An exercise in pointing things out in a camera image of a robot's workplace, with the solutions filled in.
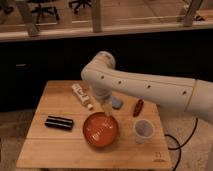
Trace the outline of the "cream pusher tool tip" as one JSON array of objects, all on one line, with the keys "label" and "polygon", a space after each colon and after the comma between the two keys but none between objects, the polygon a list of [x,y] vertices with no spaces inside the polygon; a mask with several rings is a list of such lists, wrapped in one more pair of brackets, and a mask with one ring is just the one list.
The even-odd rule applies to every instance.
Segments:
[{"label": "cream pusher tool tip", "polygon": [[112,108],[112,103],[111,102],[104,102],[102,105],[101,105],[104,113],[110,117],[113,113],[113,108]]}]

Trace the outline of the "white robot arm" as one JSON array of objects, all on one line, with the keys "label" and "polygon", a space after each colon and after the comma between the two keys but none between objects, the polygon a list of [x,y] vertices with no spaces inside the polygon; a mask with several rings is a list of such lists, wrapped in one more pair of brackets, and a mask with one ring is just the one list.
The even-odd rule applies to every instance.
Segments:
[{"label": "white robot arm", "polygon": [[115,69],[115,64],[109,52],[100,51],[81,71],[81,78],[100,103],[117,91],[194,114],[213,125],[213,82],[122,72]]}]

